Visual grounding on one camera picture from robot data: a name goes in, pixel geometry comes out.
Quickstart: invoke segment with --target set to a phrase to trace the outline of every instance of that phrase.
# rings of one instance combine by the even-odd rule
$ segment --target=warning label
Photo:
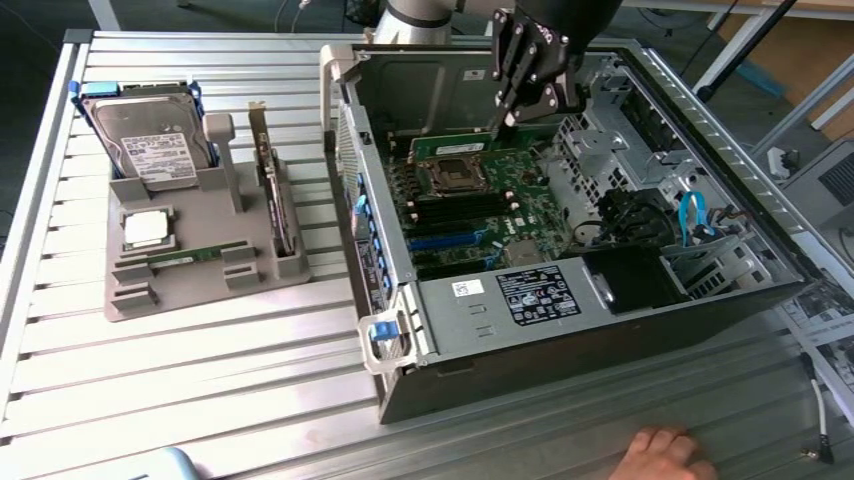
[[[126,137],[122,144],[143,182],[157,183],[197,176],[183,133]]]
[[[532,325],[582,313],[557,266],[500,275],[514,322]]]

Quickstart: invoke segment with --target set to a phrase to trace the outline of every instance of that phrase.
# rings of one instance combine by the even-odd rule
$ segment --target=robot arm
[[[576,82],[585,51],[608,27],[622,0],[517,0],[513,14],[493,15],[493,131],[554,113],[585,111]]]
[[[383,43],[449,39],[452,13],[493,16],[493,79],[501,82],[493,130],[553,113],[585,110],[576,83],[585,50],[622,0],[390,0],[378,27]],[[504,8],[516,4],[516,11]]]

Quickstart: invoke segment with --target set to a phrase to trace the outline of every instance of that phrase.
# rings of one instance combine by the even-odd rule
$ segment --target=gray holder tray
[[[110,182],[105,313],[113,322],[297,285],[311,277],[285,166],[281,185],[297,251],[278,257],[255,163],[231,162],[231,116],[207,115],[205,120],[221,166],[197,171],[195,188],[150,192],[139,178]],[[126,252],[125,216],[153,209],[169,211],[173,235],[166,245]],[[125,265],[141,255],[233,242],[243,245],[223,249],[219,259],[155,269],[147,263]]]

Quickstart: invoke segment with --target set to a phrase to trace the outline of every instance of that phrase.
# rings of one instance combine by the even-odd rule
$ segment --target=finger
[[[697,440],[692,437],[686,437],[685,435],[680,435],[670,444],[670,447],[668,447],[668,455],[680,462],[680,465],[685,465],[689,458],[692,458],[692,455],[694,455],[698,447],[700,444],[697,443]]]
[[[697,475],[697,480],[718,480],[716,467],[706,460],[693,463],[689,470]]]
[[[636,434],[636,438],[632,439],[632,443],[629,444],[629,453],[641,453],[645,452],[650,447],[650,441],[653,440],[653,436],[658,431],[654,427],[644,427],[641,431]]]
[[[664,453],[682,431],[682,429],[673,427],[662,428],[656,432],[653,440],[650,441],[650,448],[648,450],[653,453]]]

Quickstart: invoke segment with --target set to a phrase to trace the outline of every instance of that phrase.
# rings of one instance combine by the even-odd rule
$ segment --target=aluminum table
[[[721,478],[852,478],[854,432],[835,408],[837,466],[800,455],[817,437],[816,402],[798,344],[765,316],[686,350],[381,426],[319,128],[318,50],[359,37],[69,40],[0,268],[2,478],[131,478],[145,452],[177,445],[206,478],[597,479],[656,423],[692,428]],[[207,111],[235,115],[237,161],[251,161],[247,102],[267,102],[314,279],[110,323],[109,159],[66,85],[189,75]]]

